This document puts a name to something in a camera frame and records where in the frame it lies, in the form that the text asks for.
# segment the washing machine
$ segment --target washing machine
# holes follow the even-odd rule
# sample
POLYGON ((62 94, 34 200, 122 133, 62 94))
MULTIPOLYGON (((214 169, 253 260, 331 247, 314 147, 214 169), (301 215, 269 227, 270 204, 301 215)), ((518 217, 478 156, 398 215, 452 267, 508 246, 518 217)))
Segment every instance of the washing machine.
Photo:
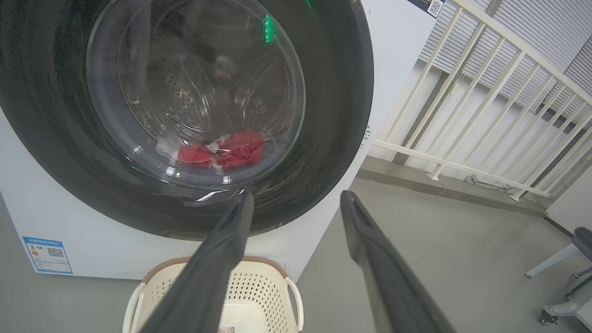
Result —
POLYGON ((249 192, 246 254, 297 279, 435 24, 428 5, 4 0, 0 191, 33 269, 140 279, 249 192))

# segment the qr code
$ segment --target qr code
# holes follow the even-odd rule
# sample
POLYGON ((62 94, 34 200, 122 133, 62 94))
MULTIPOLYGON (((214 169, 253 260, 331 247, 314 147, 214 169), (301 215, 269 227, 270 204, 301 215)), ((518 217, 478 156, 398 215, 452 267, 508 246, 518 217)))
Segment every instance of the qr code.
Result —
POLYGON ((64 257, 64 251, 62 249, 47 248, 47 252, 49 252, 51 257, 64 257))
POLYGON ((431 16, 438 18, 438 15, 440 15, 440 11, 442 10, 443 5, 444 2, 441 0, 432 0, 432 2, 430 3, 430 7, 427 7, 427 12, 431 16))

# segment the laundry basket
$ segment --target laundry basket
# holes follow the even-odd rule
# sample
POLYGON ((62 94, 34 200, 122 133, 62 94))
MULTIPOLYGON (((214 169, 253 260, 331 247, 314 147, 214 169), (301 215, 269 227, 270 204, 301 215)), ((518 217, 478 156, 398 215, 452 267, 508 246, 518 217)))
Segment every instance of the laundry basket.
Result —
MULTIPOLYGON (((123 333, 140 331, 188 261, 189 257, 172 259, 148 272, 127 304, 123 333)), ((298 288, 277 263, 265 258, 244 257, 230 272, 220 333, 297 333, 302 331, 303 325, 298 288), (298 321, 292 310, 288 286, 295 297, 298 321)))

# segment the white railing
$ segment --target white railing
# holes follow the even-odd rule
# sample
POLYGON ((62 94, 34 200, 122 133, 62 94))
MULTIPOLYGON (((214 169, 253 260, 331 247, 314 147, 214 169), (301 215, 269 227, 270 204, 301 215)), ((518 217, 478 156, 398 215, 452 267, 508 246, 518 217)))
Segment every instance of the white railing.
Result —
POLYGON ((557 70, 545 59, 545 57, 540 55, 520 37, 506 29, 498 21, 490 17, 485 12, 475 7, 472 1, 454 0, 454 3, 457 5, 457 10, 452 16, 452 19, 444 31, 440 42, 436 46, 431 58, 427 61, 426 66, 423 68, 419 78, 417 79, 413 89, 410 91, 395 120, 390 125, 388 133, 385 137, 386 139, 377 140, 374 142, 374 145, 388 149, 389 151, 403 153, 405 155, 436 163, 437 165, 429 173, 429 177, 434 180, 438 180, 438 176, 442 173, 444 168, 450 167, 494 181, 502 182, 517 188, 518 191, 510 196, 514 200, 518 200, 525 192, 531 192, 545 197, 552 197, 550 190, 569 171, 569 169, 573 167, 573 165, 592 148, 592 140, 588 140, 592 130, 586 131, 583 136, 577 136, 578 132, 584 129, 584 126, 590 120, 592 120, 592 109, 589 109, 589 107, 592 105, 592 97, 583 91, 583 89, 581 89, 581 87, 579 87, 576 83, 557 70), (439 56, 439 52, 446 44, 450 33, 454 31, 455 24, 461 17, 462 13, 465 13, 465 15, 469 14, 472 18, 479 22, 479 25, 474 31, 466 48, 462 52, 458 63, 452 69, 446 81, 439 88, 439 91, 435 95, 435 98, 432 100, 427 110, 422 114, 422 119, 417 123, 417 126, 414 128, 409 140, 407 140, 405 144, 401 145, 388 142, 388 138, 391 137, 391 135, 397 131, 397 128, 402 126, 401 124, 405 122, 404 119, 408 119, 410 117, 410 115, 406 113, 412 113, 412 111, 409 110, 410 106, 414 103, 414 101, 415 104, 417 104, 416 99, 419 97, 419 92, 422 90, 422 86, 426 84, 426 78, 428 77, 430 70, 433 69, 432 67, 439 56), (458 102, 456 102, 453 110, 448 114, 448 118, 437 129, 437 134, 431 139, 431 142, 423 145, 423 148, 415 148, 414 143, 417 144, 417 141, 421 136, 420 134, 422 130, 425 130, 426 124, 428 123, 430 117, 433 116, 432 114, 434 112, 437 112, 438 105, 442 105, 441 102, 443 98, 447 97, 445 96, 446 92, 450 91, 450 88, 454 84, 457 84, 457 81, 453 81, 455 78, 458 78, 457 74, 462 73, 461 71, 463 64, 470 56, 473 46, 478 42, 486 29, 490 33, 497 34, 499 39, 491 49, 491 52, 485 59, 481 68, 477 70, 477 74, 468 84, 462 97, 458 100, 458 102), (497 81, 489 89, 487 95, 482 99, 480 105, 473 110, 467 110, 467 101, 469 100, 469 96, 479 83, 482 76, 485 74, 488 66, 491 64, 492 60, 495 58, 496 54, 504 43, 510 43, 514 46, 514 48, 517 49, 517 51, 503 72, 500 74, 497 81), (478 124, 479 120, 481 120, 494 99, 498 97, 498 94, 508 79, 512 76, 520 62, 526 57, 535 63, 534 66, 523 78, 522 82, 516 88, 513 95, 509 97, 505 106, 497 114, 497 117, 492 120, 488 127, 486 126, 486 130, 481 131, 482 134, 480 138, 476 140, 468 154, 460 158, 456 156, 455 159, 455 155, 457 154, 459 148, 462 145, 466 147, 466 140, 469 134, 475 130, 475 126, 478 124), (509 124, 509 126, 507 124, 505 125, 507 127, 505 130, 503 130, 503 134, 498 134, 497 137, 495 137, 492 133, 494 133, 496 127, 500 125, 504 116, 509 112, 510 107, 515 105, 517 98, 523 92, 524 88, 529 85, 529 83, 533 84, 531 80, 535 76, 535 73, 537 73, 539 70, 545 71, 548 73, 548 76, 543 80, 542 84, 538 86, 534 95, 529 98, 529 101, 525 105, 521 105, 521 111, 513 118, 513 122, 509 124), (546 99, 542 109, 539 110, 534 117, 531 117, 530 123, 525 127, 523 125, 524 121, 527 120, 525 119, 525 115, 528 113, 531 107, 533 107, 535 102, 540 100, 539 97, 541 97, 545 87, 547 87, 552 80, 553 82, 557 82, 557 87, 555 88, 553 94, 546 99), (565 94, 566 92, 569 92, 567 100, 565 100, 562 104, 559 104, 560 106, 557 110, 553 110, 555 114, 552 116, 552 118, 550 120, 542 119, 543 115, 547 113, 551 105, 553 105, 556 101, 558 102, 558 97, 562 93, 565 94), (563 121, 558 129, 554 130, 555 132, 551 131, 548 133, 555 121, 559 119, 568 106, 574 101, 579 101, 577 105, 573 105, 575 106, 575 109, 571 107, 574 111, 565 116, 566 120, 563 121), (567 126, 570 123, 573 123, 576 115, 583 110, 587 111, 584 113, 581 119, 577 121, 575 127, 573 127, 571 131, 568 131, 569 129, 567 129, 567 126), (471 112, 472 115, 464 127, 460 131, 451 130, 451 126, 455 125, 458 121, 458 116, 466 112, 471 112), (447 149, 436 152, 435 145, 450 135, 456 136, 452 144, 447 149), (552 138, 551 143, 553 144, 549 144, 549 146, 544 147, 540 152, 536 152, 536 156, 533 159, 532 156, 529 155, 529 153, 532 153, 530 149, 538 143, 538 140, 543 135, 550 136, 552 138), (517 137, 512 144, 508 145, 506 142, 505 146, 502 145, 505 140, 511 140, 509 138, 513 136, 517 137), (485 147, 484 142, 487 140, 495 143, 489 147, 485 147), (557 162, 550 171, 547 170, 546 175, 541 180, 539 180, 536 184, 533 184, 543 175, 545 170, 548 169, 550 165, 552 165, 554 160, 560 156, 561 152, 564 151, 570 143, 571 148, 569 148, 567 153, 564 154, 559 162, 557 162), (482 156, 485 156, 479 162, 475 160, 475 154, 478 151, 481 152, 482 156), (496 156, 496 154, 499 156, 500 153, 503 153, 503 157, 498 158, 496 161, 492 161, 492 156, 496 156), (516 157, 513 160, 509 160, 509 156, 516 157), (502 170, 502 165, 508 165, 508 167, 502 170))

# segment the red cloth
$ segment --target red cloth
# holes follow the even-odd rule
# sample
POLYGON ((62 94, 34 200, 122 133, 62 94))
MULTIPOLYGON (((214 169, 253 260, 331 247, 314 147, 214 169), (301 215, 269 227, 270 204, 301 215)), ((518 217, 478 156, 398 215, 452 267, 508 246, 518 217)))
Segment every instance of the red cloth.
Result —
POLYGON ((236 132, 224 141, 210 143, 207 146, 181 146, 178 160, 207 169, 216 163, 222 170, 230 170, 241 165, 253 165, 259 162, 261 155, 263 138, 259 133, 249 131, 236 132))

